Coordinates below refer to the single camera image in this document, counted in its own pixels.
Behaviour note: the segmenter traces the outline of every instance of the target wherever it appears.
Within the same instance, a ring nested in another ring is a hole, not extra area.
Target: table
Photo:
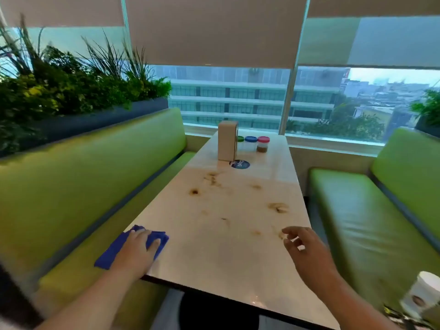
[[[217,160],[216,133],[126,230],[137,224],[170,237],[147,280],[254,305],[303,327],[338,329],[284,249],[281,229],[310,221],[286,138],[269,136],[267,153],[238,152],[250,166],[235,169]]]

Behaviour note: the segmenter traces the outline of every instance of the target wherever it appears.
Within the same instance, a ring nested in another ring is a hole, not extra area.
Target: green seat cushion
[[[371,171],[440,239],[440,139],[398,128]]]
[[[440,255],[367,176],[312,169],[310,178],[338,271],[373,306],[400,309],[419,272],[440,275]]]
[[[185,148],[167,109],[0,160],[0,261],[26,280]]]
[[[35,302],[46,316],[72,301],[96,281],[104,271],[93,267],[96,259],[194,155],[191,152],[184,153],[40,279]],[[163,286],[139,280],[125,297],[115,325],[123,329],[149,329],[166,292]]]

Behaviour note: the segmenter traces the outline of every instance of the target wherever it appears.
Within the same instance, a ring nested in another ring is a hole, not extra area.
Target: sky
[[[372,68],[352,68],[350,71],[350,80],[368,81],[372,84],[376,79],[389,78],[389,83],[427,83],[440,87],[440,70],[424,69],[372,69]]]

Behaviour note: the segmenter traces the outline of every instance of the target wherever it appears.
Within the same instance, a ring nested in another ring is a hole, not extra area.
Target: blue lid
[[[254,136],[247,136],[247,137],[245,137],[245,141],[247,141],[249,143],[256,143],[257,138]]]

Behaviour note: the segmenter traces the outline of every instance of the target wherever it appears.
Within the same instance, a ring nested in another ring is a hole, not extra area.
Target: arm
[[[127,241],[106,271],[91,287],[36,330],[107,330],[130,286],[151,267],[160,240],[150,248],[150,231],[131,231]]]
[[[399,329],[344,281],[330,251],[311,228],[287,227],[283,233],[288,234],[284,246],[301,279],[324,302],[341,329]]]

